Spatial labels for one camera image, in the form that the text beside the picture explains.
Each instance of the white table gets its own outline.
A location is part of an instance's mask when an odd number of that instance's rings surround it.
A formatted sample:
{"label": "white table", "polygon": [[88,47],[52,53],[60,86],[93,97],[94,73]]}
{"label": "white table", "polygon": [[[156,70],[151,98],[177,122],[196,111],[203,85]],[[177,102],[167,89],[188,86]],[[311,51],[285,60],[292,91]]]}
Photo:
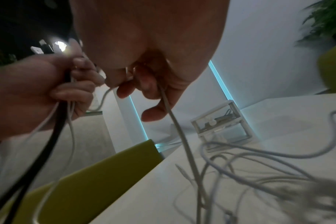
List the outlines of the white table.
{"label": "white table", "polygon": [[[336,94],[314,95],[268,99],[242,110],[252,129],[260,139],[247,144],[255,148],[287,153],[315,152],[325,146],[329,140],[327,115],[336,109]],[[188,136],[192,151],[201,170],[204,161],[197,151],[200,141],[196,135]],[[315,159],[286,159],[292,164],[306,169],[311,174],[336,179],[336,149]],[[91,224],[101,223],[190,223],[173,207],[173,202],[189,182],[179,173],[175,163],[181,165],[190,176],[183,147],[178,148],[136,185],[109,206]],[[235,168],[252,172],[269,171],[266,167],[240,159]],[[243,176],[250,174],[237,170]],[[204,185],[210,188],[215,174],[206,176]],[[234,210],[236,199],[246,186],[232,180],[223,180],[217,195],[217,201],[224,207]],[[196,197],[192,187],[181,193],[177,206],[195,220]],[[248,194],[241,206],[239,223],[280,223],[282,214]],[[224,223],[222,213],[214,209],[213,223]]]}

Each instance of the glowing light strip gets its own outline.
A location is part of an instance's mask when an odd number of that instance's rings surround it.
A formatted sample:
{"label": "glowing light strip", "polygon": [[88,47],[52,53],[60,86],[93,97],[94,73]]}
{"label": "glowing light strip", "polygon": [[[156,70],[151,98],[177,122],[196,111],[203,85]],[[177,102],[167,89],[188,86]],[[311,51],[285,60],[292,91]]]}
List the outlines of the glowing light strip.
{"label": "glowing light strip", "polygon": [[147,137],[145,128],[143,127],[143,124],[142,124],[142,121],[141,121],[141,119],[140,119],[140,116],[139,116],[138,113],[137,113],[137,110],[136,110],[136,107],[135,107],[135,105],[134,105],[134,102],[132,102],[131,96],[128,96],[128,98],[130,99],[130,101],[131,101],[131,103],[132,103],[132,106],[133,106],[134,109],[135,109],[136,118],[140,121],[141,129],[142,129],[143,134],[145,135],[145,139],[148,140],[148,137]]}
{"label": "glowing light strip", "polygon": [[228,100],[233,100],[233,101],[234,101],[234,99],[233,99],[231,93],[228,91],[226,85],[224,84],[224,82],[223,82],[222,79],[221,79],[220,74],[219,74],[218,71],[216,70],[216,68],[215,68],[215,66],[213,65],[213,63],[212,63],[211,60],[209,61],[209,67],[210,67],[212,73],[215,75],[215,78],[217,79],[217,82],[219,83],[219,85],[220,85],[220,87],[221,87],[221,89],[222,89],[224,95],[226,96],[226,98],[227,98]]}

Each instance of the acrylic box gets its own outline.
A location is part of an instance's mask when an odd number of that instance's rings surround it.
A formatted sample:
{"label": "acrylic box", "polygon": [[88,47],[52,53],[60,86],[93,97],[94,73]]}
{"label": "acrylic box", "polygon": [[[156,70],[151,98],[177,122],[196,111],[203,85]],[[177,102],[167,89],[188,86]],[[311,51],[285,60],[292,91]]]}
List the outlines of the acrylic box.
{"label": "acrylic box", "polygon": [[190,120],[203,142],[237,143],[253,137],[253,132],[233,100]]}

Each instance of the gray floor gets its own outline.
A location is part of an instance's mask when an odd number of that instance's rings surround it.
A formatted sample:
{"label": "gray floor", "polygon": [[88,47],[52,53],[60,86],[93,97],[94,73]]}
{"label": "gray floor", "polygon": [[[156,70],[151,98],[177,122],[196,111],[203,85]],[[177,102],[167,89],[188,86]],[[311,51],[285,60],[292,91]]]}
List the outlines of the gray floor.
{"label": "gray floor", "polygon": [[[102,115],[87,116],[73,122],[76,137],[74,160],[65,172],[73,173],[115,154],[115,150]],[[40,153],[51,131],[38,133],[24,148],[17,145],[26,138],[21,136],[5,141],[0,146],[0,154],[6,157],[6,167],[0,175],[0,193],[11,186],[25,172],[35,157]],[[63,130],[54,152],[38,175],[32,189],[54,180],[67,162],[72,147],[71,133],[68,125]]]}

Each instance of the ceiling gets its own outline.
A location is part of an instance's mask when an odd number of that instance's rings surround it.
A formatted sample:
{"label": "ceiling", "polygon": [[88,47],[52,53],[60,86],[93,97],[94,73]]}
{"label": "ceiling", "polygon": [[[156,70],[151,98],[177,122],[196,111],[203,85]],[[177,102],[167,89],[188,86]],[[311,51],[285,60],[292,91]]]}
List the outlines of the ceiling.
{"label": "ceiling", "polygon": [[66,0],[0,0],[0,50],[22,59],[31,46],[75,37]]}

